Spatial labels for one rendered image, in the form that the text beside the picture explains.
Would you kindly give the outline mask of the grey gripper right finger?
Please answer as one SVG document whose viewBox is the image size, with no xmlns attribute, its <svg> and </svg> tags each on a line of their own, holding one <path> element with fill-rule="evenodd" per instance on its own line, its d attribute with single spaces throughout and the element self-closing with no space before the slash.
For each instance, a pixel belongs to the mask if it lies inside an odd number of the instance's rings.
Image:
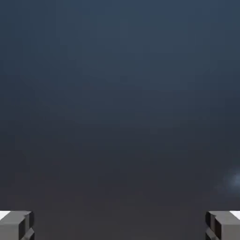
<svg viewBox="0 0 240 240">
<path fill-rule="evenodd" d="M 207 211 L 205 240 L 240 240 L 240 210 Z"/>
</svg>

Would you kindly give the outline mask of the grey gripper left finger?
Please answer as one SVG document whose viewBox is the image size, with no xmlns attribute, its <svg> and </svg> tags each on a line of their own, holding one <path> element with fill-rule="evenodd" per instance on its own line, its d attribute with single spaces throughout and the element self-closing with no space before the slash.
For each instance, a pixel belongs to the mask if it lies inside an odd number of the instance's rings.
<svg viewBox="0 0 240 240">
<path fill-rule="evenodd" d="M 0 240 L 35 240 L 33 211 L 0 211 Z"/>
</svg>

